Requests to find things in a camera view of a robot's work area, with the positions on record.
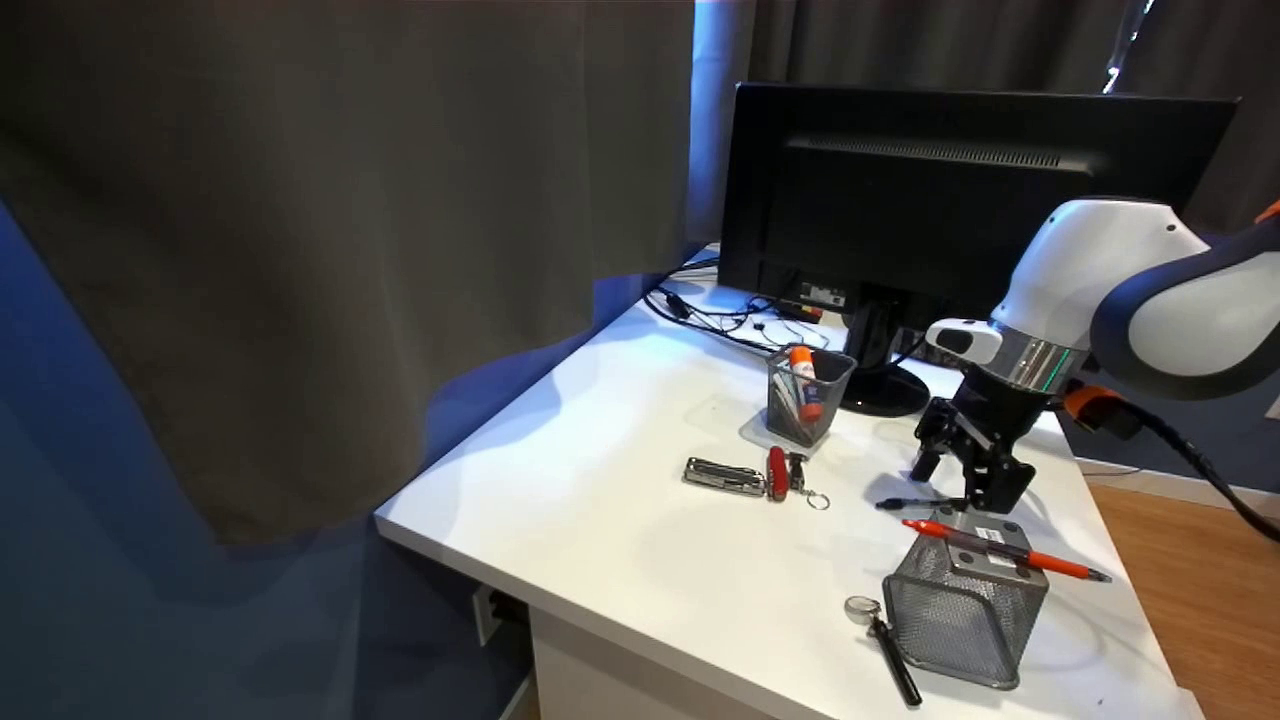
white desk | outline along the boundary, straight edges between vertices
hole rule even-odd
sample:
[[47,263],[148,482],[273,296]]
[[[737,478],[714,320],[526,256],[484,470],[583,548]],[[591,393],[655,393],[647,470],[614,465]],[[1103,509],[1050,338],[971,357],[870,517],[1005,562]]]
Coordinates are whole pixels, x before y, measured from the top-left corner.
[[[935,393],[957,377],[923,370]],[[839,605],[881,597],[910,531],[865,497],[910,465],[914,419],[839,411],[806,465],[831,511],[678,482],[684,459],[765,465],[741,436],[760,358],[631,306],[376,511],[387,541],[530,607],[543,720],[631,714],[1198,714],[1173,685],[1112,535],[1050,423],[1016,520],[1116,585],[1050,576],[1016,691],[914,671],[909,712]],[[952,459],[935,470],[959,493]]]

desk leg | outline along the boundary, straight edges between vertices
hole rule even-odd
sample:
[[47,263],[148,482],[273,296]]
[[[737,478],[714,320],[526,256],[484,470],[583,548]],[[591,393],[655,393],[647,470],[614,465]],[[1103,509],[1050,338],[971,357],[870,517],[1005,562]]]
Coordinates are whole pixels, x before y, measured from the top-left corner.
[[765,720],[673,669],[526,612],[540,720]]

gray curtain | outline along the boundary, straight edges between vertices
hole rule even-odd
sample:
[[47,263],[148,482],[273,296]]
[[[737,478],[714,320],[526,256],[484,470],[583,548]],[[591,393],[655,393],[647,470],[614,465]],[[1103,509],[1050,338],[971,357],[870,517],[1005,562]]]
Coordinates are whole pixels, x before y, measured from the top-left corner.
[[1188,220],[1233,230],[1280,197],[1280,5],[1155,0],[1127,53],[1123,90],[1238,94],[1238,114],[1204,173]]
[[[707,107],[732,107],[737,78],[1101,90],[1139,0],[705,0],[714,6],[720,56],[694,70]],[[694,173],[720,190],[693,197],[693,230],[720,230],[732,112],[705,121]]]
[[0,200],[206,529],[281,541],[677,258],[686,42],[678,0],[9,0]]

black monitor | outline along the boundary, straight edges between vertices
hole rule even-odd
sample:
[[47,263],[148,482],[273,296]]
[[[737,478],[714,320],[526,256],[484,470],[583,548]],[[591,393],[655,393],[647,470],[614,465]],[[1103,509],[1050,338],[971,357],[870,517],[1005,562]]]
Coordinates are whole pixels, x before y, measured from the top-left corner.
[[989,316],[1076,197],[1183,207],[1234,100],[741,83],[720,285],[846,316],[845,406],[914,411],[903,327]]

wall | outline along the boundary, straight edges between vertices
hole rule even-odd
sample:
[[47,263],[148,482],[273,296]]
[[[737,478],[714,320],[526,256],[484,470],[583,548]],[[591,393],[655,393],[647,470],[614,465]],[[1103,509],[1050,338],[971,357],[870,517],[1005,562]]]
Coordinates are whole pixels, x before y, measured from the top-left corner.
[[[442,388],[427,448],[568,347]],[[2,720],[478,720],[526,671],[517,631],[474,646],[468,581],[363,520],[273,550],[211,543],[2,207],[0,587]]]

